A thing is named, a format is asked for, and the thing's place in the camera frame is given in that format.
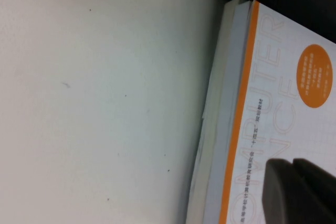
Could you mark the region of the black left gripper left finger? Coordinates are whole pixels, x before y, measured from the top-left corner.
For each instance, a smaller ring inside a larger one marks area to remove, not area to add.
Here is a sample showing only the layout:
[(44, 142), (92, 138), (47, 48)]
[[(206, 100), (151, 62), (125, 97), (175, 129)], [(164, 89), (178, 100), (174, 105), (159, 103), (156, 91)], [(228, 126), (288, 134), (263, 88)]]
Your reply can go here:
[(267, 161), (262, 204), (269, 224), (335, 223), (335, 208), (326, 207), (285, 159)]

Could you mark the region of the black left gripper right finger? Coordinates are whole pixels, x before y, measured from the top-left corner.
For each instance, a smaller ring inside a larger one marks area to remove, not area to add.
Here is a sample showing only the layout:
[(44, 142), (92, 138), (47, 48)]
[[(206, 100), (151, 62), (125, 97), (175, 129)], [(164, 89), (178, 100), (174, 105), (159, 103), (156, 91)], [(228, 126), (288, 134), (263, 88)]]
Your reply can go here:
[(303, 158), (295, 158), (293, 166), (317, 198), (326, 207), (335, 208), (335, 177)]

